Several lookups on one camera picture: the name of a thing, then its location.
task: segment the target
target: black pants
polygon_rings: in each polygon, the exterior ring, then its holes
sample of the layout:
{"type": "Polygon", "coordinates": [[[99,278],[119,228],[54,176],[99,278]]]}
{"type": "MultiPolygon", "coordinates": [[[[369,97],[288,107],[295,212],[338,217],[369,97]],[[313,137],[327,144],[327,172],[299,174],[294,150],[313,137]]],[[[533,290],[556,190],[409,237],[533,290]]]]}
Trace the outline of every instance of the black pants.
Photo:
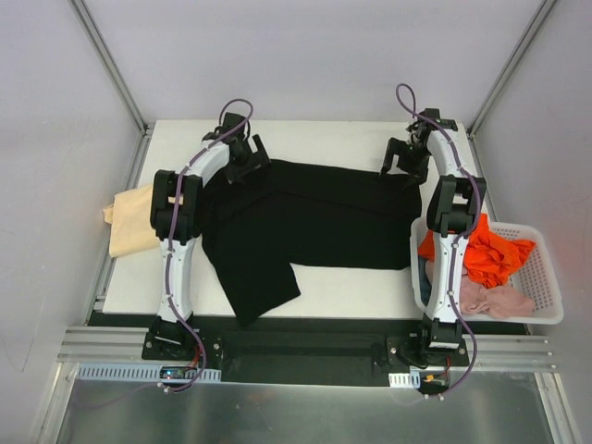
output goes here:
{"type": "Polygon", "coordinates": [[[239,324],[300,295],[290,263],[409,266],[411,223],[421,215],[421,198],[407,181],[280,160],[242,184],[213,179],[203,250],[239,324]]]}

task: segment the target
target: pink cloth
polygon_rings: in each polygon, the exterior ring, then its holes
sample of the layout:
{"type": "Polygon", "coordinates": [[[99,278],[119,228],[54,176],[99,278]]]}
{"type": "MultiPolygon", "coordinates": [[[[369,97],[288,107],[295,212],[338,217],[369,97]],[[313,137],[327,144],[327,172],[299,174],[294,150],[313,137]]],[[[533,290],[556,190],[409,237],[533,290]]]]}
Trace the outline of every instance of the pink cloth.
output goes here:
{"type": "MultiPolygon", "coordinates": [[[[434,263],[425,263],[425,274],[432,282],[434,263]]],[[[462,269],[461,280],[461,313],[463,315],[477,315],[484,313],[496,319],[506,317],[532,316],[535,302],[524,296],[510,284],[500,285],[493,289],[486,289],[483,284],[473,282],[462,269]]]]}

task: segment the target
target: orange cloth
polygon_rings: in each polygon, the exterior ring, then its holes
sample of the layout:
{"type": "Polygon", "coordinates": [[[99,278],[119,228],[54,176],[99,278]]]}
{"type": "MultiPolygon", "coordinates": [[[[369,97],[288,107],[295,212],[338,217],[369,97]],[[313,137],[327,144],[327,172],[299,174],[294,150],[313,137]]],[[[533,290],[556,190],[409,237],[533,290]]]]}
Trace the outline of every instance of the orange cloth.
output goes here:
{"type": "MultiPolygon", "coordinates": [[[[505,240],[489,231],[487,215],[481,215],[479,224],[471,236],[464,254],[464,266],[473,282],[487,289],[508,283],[512,273],[518,271],[528,259],[528,254],[537,246],[531,240],[505,240]]],[[[434,233],[429,230],[419,246],[418,254],[434,261],[434,233]]]]}

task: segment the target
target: metal frame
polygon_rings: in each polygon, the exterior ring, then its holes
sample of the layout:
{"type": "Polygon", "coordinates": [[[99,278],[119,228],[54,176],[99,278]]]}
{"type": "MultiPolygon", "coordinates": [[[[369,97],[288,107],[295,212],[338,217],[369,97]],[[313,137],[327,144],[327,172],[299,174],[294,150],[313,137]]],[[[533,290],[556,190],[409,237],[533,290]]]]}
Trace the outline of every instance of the metal frame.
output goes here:
{"type": "MultiPolygon", "coordinates": [[[[146,328],[70,327],[57,355],[60,363],[153,364],[142,359],[146,328]]],[[[475,371],[555,373],[558,365],[544,336],[476,335],[475,371]]],[[[465,335],[467,350],[473,351],[465,335]]],[[[159,364],[171,364],[157,361],[159,364]]]]}
{"type": "MultiPolygon", "coordinates": [[[[144,160],[146,159],[146,154],[148,153],[148,147],[150,146],[150,140],[152,139],[153,131],[154,125],[148,125],[146,127],[146,131],[141,134],[138,145],[136,146],[133,160],[129,166],[129,171],[126,176],[126,182],[123,190],[131,190],[138,185],[138,180],[140,179],[140,174],[142,173],[142,167],[144,165],[144,160]]],[[[97,274],[95,275],[95,278],[92,282],[91,294],[88,298],[88,309],[86,310],[86,315],[84,316],[85,325],[88,323],[93,310],[97,307],[102,307],[100,304],[97,305],[97,301],[105,300],[105,295],[107,288],[109,287],[109,282],[111,280],[111,275],[113,274],[113,268],[115,267],[116,260],[117,259],[112,259],[111,256],[109,256],[109,239],[108,237],[105,237],[103,241],[101,264],[99,265],[97,274]]]]}
{"type": "Polygon", "coordinates": [[[52,397],[36,442],[42,444],[57,442],[78,369],[79,365],[77,363],[62,363],[59,365],[52,385],[52,397]]]}
{"type": "MultiPolygon", "coordinates": [[[[529,22],[518,44],[494,85],[481,105],[475,121],[470,125],[469,139],[475,143],[475,134],[481,128],[492,106],[496,103],[508,81],[512,77],[524,55],[533,44],[540,30],[548,20],[551,11],[559,0],[543,0],[529,22]]],[[[137,126],[141,140],[136,149],[125,189],[136,186],[142,171],[142,165],[150,143],[152,128],[145,122],[142,113],[134,101],[129,87],[124,81],[117,64],[111,55],[101,32],[84,0],[69,0],[80,20],[82,28],[104,65],[121,100],[137,126]]],[[[477,168],[481,170],[475,146],[471,146],[477,168]]],[[[495,206],[488,200],[490,213],[495,217],[495,206]]],[[[105,242],[103,261],[92,284],[92,302],[86,319],[93,309],[100,309],[113,271],[114,260],[108,255],[105,242]]],[[[71,327],[68,329],[60,353],[57,356],[58,368],[51,389],[51,400],[38,435],[39,442],[56,442],[59,429],[68,405],[69,396],[78,373],[80,363],[142,363],[142,345],[144,328],[112,327],[71,327]]],[[[478,335],[479,353],[475,370],[481,372],[529,372],[535,373],[541,400],[548,417],[553,438],[558,443],[581,443],[572,413],[567,404],[562,388],[560,369],[546,337],[541,336],[487,336],[478,335]]],[[[472,343],[467,340],[467,349],[472,343]]]]}
{"type": "Polygon", "coordinates": [[[136,102],[131,95],[130,88],[128,88],[128,85],[123,80],[123,77],[117,68],[117,64],[115,63],[115,59],[111,55],[111,52],[105,43],[105,39],[96,26],[91,11],[86,6],[84,0],[69,0],[69,2],[74,8],[74,12],[79,18],[82,28],[91,40],[92,46],[94,46],[96,54],[101,60],[101,63],[103,63],[107,74],[111,78],[111,81],[113,81],[113,86],[119,94],[119,97],[121,97],[123,104],[128,109],[129,115],[133,119],[141,134],[144,134],[148,125],[142,116],[140,108],[136,105],[136,102]]]}
{"type": "Polygon", "coordinates": [[[484,120],[491,111],[491,107],[500,97],[503,89],[508,84],[508,81],[526,55],[526,52],[528,49],[530,49],[533,42],[535,41],[535,38],[538,36],[538,33],[543,28],[545,23],[547,23],[553,8],[558,3],[559,0],[542,0],[540,3],[535,15],[531,18],[528,26],[526,26],[526,29],[520,37],[518,44],[516,44],[512,53],[510,54],[510,58],[501,69],[501,73],[496,78],[496,81],[493,83],[491,90],[489,90],[485,101],[479,108],[475,121],[469,126],[469,139],[473,139],[473,137],[481,128],[481,125],[483,125],[484,120]]]}
{"type": "Polygon", "coordinates": [[[557,444],[584,444],[574,421],[559,374],[535,374],[538,391],[557,444]]]}

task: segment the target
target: cable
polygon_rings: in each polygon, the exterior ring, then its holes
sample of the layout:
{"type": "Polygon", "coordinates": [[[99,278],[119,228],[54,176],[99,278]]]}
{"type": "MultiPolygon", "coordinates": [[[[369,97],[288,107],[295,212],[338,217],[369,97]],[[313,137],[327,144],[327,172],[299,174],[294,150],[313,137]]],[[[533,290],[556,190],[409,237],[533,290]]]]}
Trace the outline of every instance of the cable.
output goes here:
{"type": "MultiPolygon", "coordinates": [[[[454,244],[458,244],[458,241],[461,237],[464,236],[469,236],[477,227],[477,224],[479,223],[479,218],[481,216],[481,196],[479,195],[479,190],[477,188],[477,184],[475,182],[475,178],[466,170],[463,168],[463,164],[461,163],[461,158],[459,156],[459,152],[456,148],[456,144],[454,143],[454,140],[452,139],[452,137],[449,135],[449,133],[443,129],[436,121],[432,120],[429,117],[426,116],[422,116],[421,114],[416,112],[415,109],[415,92],[413,91],[413,88],[411,86],[409,86],[407,83],[399,83],[395,89],[395,95],[397,96],[397,100],[399,101],[399,105],[401,105],[401,107],[407,111],[408,113],[410,113],[413,117],[418,118],[420,120],[423,120],[425,123],[428,123],[429,125],[433,126],[434,128],[436,128],[436,130],[440,131],[440,133],[444,136],[444,138],[446,139],[446,142],[448,142],[448,144],[450,145],[450,148],[452,150],[452,155],[454,156],[454,161],[456,162],[456,167],[458,167],[459,171],[466,177],[469,179],[469,182],[471,183],[471,187],[473,188],[473,193],[475,195],[475,199],[476,199],[476,204],[477,204],[477,214],[475,215],[475,220],[473,221],[473,224],[471,225],[471,227],[469,227],[466,231],[458,234],[455,238],[454,238],[454,244]],[[407,91],[409,91],[409,93],[411,94],[411,97],[413,98],[413,109],[411,109],[409,106],[407,106],[401,99],[401,95],[399,93],[401,88],[405,88],[407,91]]],[[[456,317],[458,318],[459,322],[461,323],[461,325],[464,327],[464,329],[467,331],[467,333],[469,334],[469,336],[471,337],[471,341],[473,342],[473,356],[471,357],[471,362],[469,363],[469,366],[466,368],[465,372],[462,374],[462,376],[454,383],[452,384],[448,390],[446,390],[446,392],[448,393],[449,391],[451,391],[452,389],[455,389],[456,387],[458,387],[459,385],[462,384],[462,382],[464,380],[466,380],[466,378],[471,374],[471,371],[473,370],[473,367],[475,366],[475,362],[477,359],[477,338],[475,337],[475,333],[473,333],[473,330],[468,326],[468,324],[466,323],[466,321],[463,319],[463,316],[461,315],[461,312],[459,311],[459,309],[456,306],[456,302],[454,301],[454,293],[453,293],[453,289],[452,289],[452,282],[454,280],[454,265],[455,265],[455,256],[456,254],[453,254],[451,259],[450,259],[450,273],[449,273],[449,279],[448,279],[448,294],[449,294],[449,299],[450,299],[450,305],[452,306],[452,310],[454,311],[454,314],[456,315],[456,317]]]]}
{"type": "Polygon", "coordinates": [[[222,123],[222,117],[226,113],[227,109],[231,105],[236,104],[236,103],[243,103],[243,104],[246,104],[247,106],[249,106],[249,114],[247,115],[247,117],[243,121],[241,121],[238,125],[233,127],[232,129],[229,129],[227,132],[219,135],[209,145],[207,145],[206,148],[203,148],[202,150],[200,150],[194,157],[191,158],[191,160],[188,162],[188,164],[180,170],[179,175],[177,177],[177,188],[175,190],[175,203],[173,206],[173,216],[171,219],[170,231],[168,232],[168,239],[167,239],[168,240],[168,254],[166,255],[166,265],[165,265],[165,290],[166,290],[166,295],[168,296],[168,298],[167,298],[168,306],[170,307],[171,311],[173,312],[173,314],[175,315],[177,320],[191,333],[191,335],[197,341],[199,348],[200,348],[200,354],[202,356],[203,363],[202,363],[202,366],[200,367],[200,370],[195,373],[195,376],[188,383],[182,385],[181,387],[166,387],[165,391],[179,392],[179,391],[188,389],[189,387],[191,387],[193,385],[193,383],[195,383],[195,381],[197,379],[200,378],[200,376],[204,372],[205,367],[207,365],[207,357],[205,354],[205,347],[204,347],[204,344],[202,343],[201,338],[195,332],[195,330],[193,330],[193,328],[189,324],[187,324],[187,322],[179,314],[179,312],[177,311],[177,308],[175,307],[175,304],[173,303],[173,294],[171,293],[171,290],[170,290],[170,287],[171,287],[170,286],[170,267],[171,267],[171,262],[172,262],[172,258],[173,258],[173,253],[175,252],[175,250],[173,248],[173,237],[175,235],[175,228],[177,227],[177,219],[179,217],[179,201],[180,201],[180,195],[181,195],[181,183],[183,181],[183,176],[185,176],[185,174],[187,174],[187,172],[191,169],[193,164],[202,155],[204,155],[209,150],[211,150],[217,143],[224,141],[228,136],[234,134],[235,132],[240,130],[242,127],[249,124],[249,120],[251,119],[251,117],[253,115],[254,107],[251,102],[249,102],[248,100],[245,100],[245,99],[233,99],[233,100],[229,101],[227,104],[225,104],[222,107],[222,111],[220,111],[220,115],[218,117],[218,123],[219,124],[222,123]]]}

